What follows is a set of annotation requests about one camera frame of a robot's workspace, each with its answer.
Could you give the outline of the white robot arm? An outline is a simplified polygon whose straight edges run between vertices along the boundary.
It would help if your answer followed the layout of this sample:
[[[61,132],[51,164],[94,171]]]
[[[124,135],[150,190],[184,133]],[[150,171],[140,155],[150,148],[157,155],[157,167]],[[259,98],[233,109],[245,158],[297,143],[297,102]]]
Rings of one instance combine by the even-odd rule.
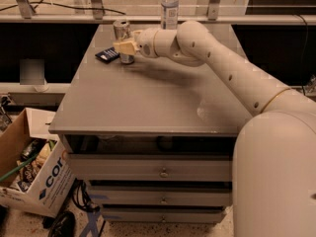
[[[234,147],[234,237],[316,237],[316,103],[232,51],[201,23],[146,29],[119,53],[207,64],[251,117]]]

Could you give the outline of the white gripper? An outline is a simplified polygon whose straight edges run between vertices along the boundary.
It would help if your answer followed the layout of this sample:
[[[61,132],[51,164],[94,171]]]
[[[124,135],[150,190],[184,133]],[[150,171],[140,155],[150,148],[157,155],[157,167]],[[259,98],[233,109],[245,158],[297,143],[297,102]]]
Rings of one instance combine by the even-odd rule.
[[[139,52],[147,58],[157,58],[155,51],[155,37],[158,34],[158,28],[149,28],[146,30],[137,30],[131,32],[131,37],[136,40],[115,41],[113,46],[116,52],[126,55],[136,55]]]

